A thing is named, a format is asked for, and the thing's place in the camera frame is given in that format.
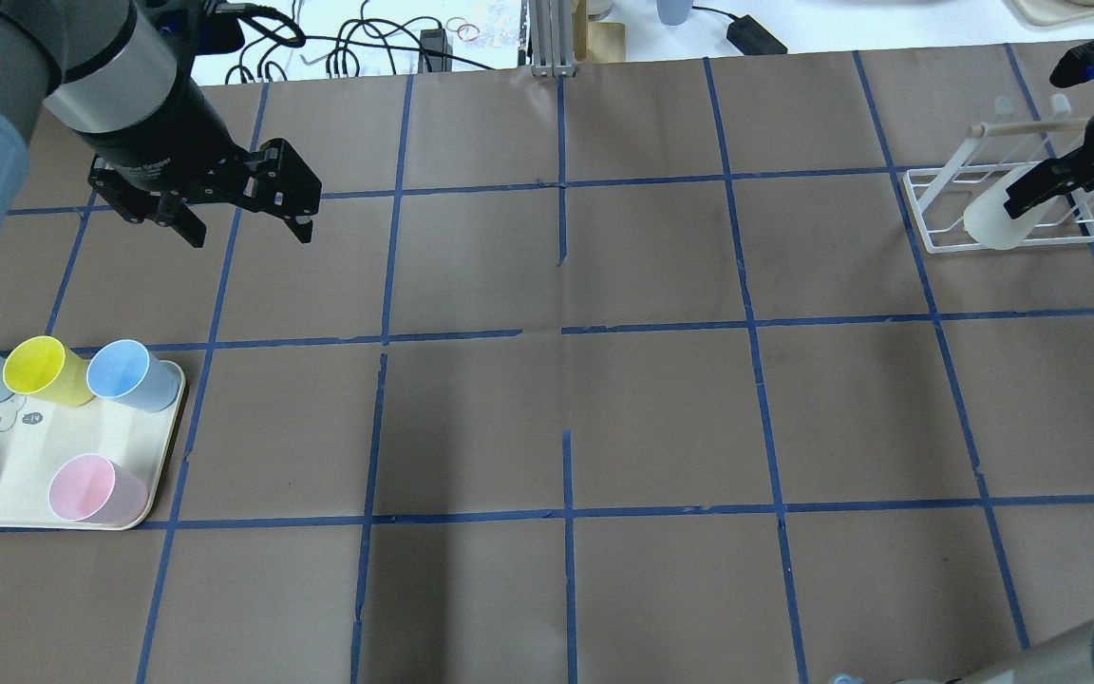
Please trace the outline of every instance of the white tray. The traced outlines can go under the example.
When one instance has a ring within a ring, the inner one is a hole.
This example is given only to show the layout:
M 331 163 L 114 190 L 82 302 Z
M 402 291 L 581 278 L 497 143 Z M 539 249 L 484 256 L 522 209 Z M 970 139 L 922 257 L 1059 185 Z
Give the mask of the white tray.
M 1059 25 L 1094 16 L 1093 5 L 1068 3 L 1067 0 L 1011 0 L 1011 3 L 1035 25 Z
M 14 395 L 0 404 L 0 528 L 129 530 L 151 512 L 187 382 L 178 363 L 179 393 L 149 414 L 108 399 L 81 407 Z M 126 524 L 72 522 L 48 510 L 48 480 L 61 464 L 95 453 L 121 464 L 149 489 L 147 507 Z

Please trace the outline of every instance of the white table surface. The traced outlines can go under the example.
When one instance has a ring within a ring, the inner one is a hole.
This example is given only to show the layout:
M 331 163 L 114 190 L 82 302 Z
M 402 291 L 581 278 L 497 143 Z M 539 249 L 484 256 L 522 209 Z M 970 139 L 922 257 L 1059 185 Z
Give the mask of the white table surface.
M 286 12 L 291 5 L 288 0 L 260 3 Z M 750 13 L 791 53 L 1094 38 L 1094 18 L 1057 26 L 1031 25 L 1011 0 L 700 0 L 699 3 L 737 14 Z M 357 16 L 358 5 L 360 0 L 304 0 L 301 24 L 311 34 L 335 35 L 342 21 Z M 452 36 L 455 54 L 508 69 L 516 62 L 520 8 L 521 0 L 372 0 L 365 14 L 398 22 L 418 14 L 431 14 L 443 21 L 467 19 L 480 27 L 481 34 L 473 43 Z M 652 0 L 615 0 L 607 21 L 627 25 L 630 61 L 737 55 L 724 38 L 729 19 L 712 12 L 694 11 L 683 25 L 667 26 L 656 19 Z M 420 22 L 415 27 L 430 26 L 429 22 Z M 255 36 L 251 30 L 247 32 L 248 36 Z M 411 42 L 404 38 L 400 44 L 411 45 Z M 316 42 L 300 53 L 313 58 L 329 48 L 329 43 Z M 253 69 L 261 51 L 263 47 L 256 47 L 248 53 Z M 385 51 L 359 48 L 359 55 L 362 74 L 391 73 Z M 277 60 L 286 66 L 291 79 L 325 78 L 322 65 L 304 66 L 295 51 L 278 50 Z M 226 69 L 236 61 L 237 56 L 200 57 L 194 77 L 205 85 L 222 83 Z M 396 55 L 395 63 L 400 73 L 407 73 L 416 67 L 416 55 Z M 455 70 L 465 69 L 474 67 L 455 65 Z

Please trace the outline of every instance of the rubber band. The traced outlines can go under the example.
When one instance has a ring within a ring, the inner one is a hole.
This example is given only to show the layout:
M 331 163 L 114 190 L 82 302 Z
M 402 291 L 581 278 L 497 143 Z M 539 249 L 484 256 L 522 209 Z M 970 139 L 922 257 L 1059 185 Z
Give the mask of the rubber band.
M 467 35 L 464 35 L 464 28 L 467 26 L 472 26 L 472 31 L 467 32 Z M 463 43 L 470 43 L 473 39 L 479 37 L 479 27 L 477 25 L 474 25 L 473 23 L 464 23 L 464 25 L 461 25 L 455 30 L 455 35 L 458 36 L 458 39 L 461 39 Z

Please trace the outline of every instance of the metal frame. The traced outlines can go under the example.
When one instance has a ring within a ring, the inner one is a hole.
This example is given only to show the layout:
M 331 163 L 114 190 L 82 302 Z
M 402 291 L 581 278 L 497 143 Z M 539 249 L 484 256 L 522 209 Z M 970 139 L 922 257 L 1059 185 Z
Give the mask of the metal frame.
M 537 77 L 577 73 L 572 50 L 572 0 L 526 0 L 529 20 L 531 73 Z
M 1054 130 L 1082 130 L 1085 119 L 1071 119 L 1071 105 L 1067 96 L 1058 94 L 1051 98 L 1055 115 L 1051 120 L 1020 123 L 1013 125 L 1012 118 L 1015 109 L 1011 105 L 1011 100 L 999 97 L 996 100 L 994 120 L 981 123 L 969 128 L 969 135 L 947 164 L 942 169 L 907 170 L 903 177 L 904 189 L 906 190 L 906 204 L 915 218 L 919 236 L 923 239 L 923 246 L 931 255 L 941 255 L 947 252 L 969 252 L 987 250 L 985 245 L 973 239 L 968 242 L 938 243 L 938 234 L 956 234 L 958 237 L 968 236 L 964 233 L 964 217 L 961 216 L 951 225 L 931 227 L 928 224 L 926 211 L 934 202 L 934 199 L 950 187 L 969 186 L 997 181 L 999 173 L 1020 167 L 1034 167 L 1039 160 L 1043 148 L 1047 144 L 1046 134 Z M 973 161 L 985 149 L 990 138 L 1003 138 L 1004 136 L 1015 136 L 1019 140 L 1014 147 L 1008 151 L 998 163 L 974 164 Z M 1076 141 L 1073 147 L 1082 142 Z M 1055 208 L 1064 205 L 1063 212 L 1055 212 Z M 1094 205 L 1094 190 L 1073 190 L 1069 198 L 1061 202 L 1050 205 L 1046 209 L 1046 216 L 1038 222 L 1037 229 L 1055 228 L 1072 216 L 1075 223 L 1082 231 L 1081 234 L 1064 234 L 1058 237 L 1025 237 L 1020 243 L 1021 247 L 1036 247 L 1049 245 L 1084 245 L 1094 242 L 1094 216 L 1091 207 Z

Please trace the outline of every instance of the gray robot arm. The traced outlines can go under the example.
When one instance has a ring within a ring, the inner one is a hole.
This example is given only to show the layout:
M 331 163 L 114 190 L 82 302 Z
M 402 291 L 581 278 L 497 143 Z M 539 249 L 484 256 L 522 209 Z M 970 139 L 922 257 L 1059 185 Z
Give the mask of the gray robot arm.
M 0 222 L 44 103 L 95 150 L 88 181 L 125 220 L 199 247 L 206 225 L 190 205 L 230 202 L 310 242 L 318 178 L 282 139 L 256 152 L 234 143 L 190 79 L 197 54 L 237 50 L 238 22 L 257 14 L 282 18 L 220 0 L 0 0 Z

